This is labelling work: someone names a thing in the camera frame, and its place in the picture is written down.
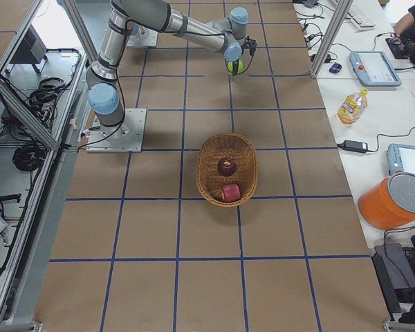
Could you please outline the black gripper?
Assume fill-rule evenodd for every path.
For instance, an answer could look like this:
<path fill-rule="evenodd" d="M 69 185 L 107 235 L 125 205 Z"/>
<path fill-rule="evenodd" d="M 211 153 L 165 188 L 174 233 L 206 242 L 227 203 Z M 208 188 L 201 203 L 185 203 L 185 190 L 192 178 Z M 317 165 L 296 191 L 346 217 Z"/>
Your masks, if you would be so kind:
<path fill-rule="evenodd" d="M 241 54 L 239 56 L 239 58 L 246 52 L 249 52 L 249 56 L 250 56 L 250 63 L 253 60 L 253 57 L 255 55 L 257 49 L 257 41 L 255 39 L 252 39 L 249 35 L 245 37 L 244 39 L 244 43 L 241 45 Z M 232 65 L 232 74 L 233 75 L 237 75 L 237 66 L 239 65 L 239 61 L 240 59 L 237 59 L 233 62 L 231 62 Z"/>

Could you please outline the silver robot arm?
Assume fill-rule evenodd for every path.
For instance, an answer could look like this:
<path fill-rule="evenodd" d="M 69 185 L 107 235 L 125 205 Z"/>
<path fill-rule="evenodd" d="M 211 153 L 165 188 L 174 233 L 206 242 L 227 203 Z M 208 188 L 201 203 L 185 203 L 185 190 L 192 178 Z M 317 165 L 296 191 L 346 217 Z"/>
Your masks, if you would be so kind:
<path fill-rule="evenodd" d="M 105 140 L 124 136 L 128 130 L 118 68 L 134 35 L 154 31 L 185 39 L 224 56 L 232 75 L 246 71 L 241 61 L 244 51 L 251 55 L 256 51 L 256 41 L 246 33 L 248 11 L 242 7 L 208 23 L 173 9 L 166 1 L 112 1 L 111 7 L 98 58 L 86 73 L 88 102 Z"/>

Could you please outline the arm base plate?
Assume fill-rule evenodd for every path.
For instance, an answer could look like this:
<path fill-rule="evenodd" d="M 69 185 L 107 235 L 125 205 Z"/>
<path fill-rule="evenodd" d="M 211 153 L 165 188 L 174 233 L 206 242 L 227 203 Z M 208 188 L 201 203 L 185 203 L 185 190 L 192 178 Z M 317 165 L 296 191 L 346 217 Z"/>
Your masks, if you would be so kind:
<path fill-rule="evenodd" d="M 135 26 L 127 42 L 127 48 L 155 48 L 158 33 L 154 30 Z"/>
<path fill-rule="evenodd" d="M 93 126 L 98 129 L 88 135 L 86 150 L 90 153 L 141 152 L 146 117 L 146 109 L 126 109 L 121 127 L 108 128 L 94 116 Z"/>

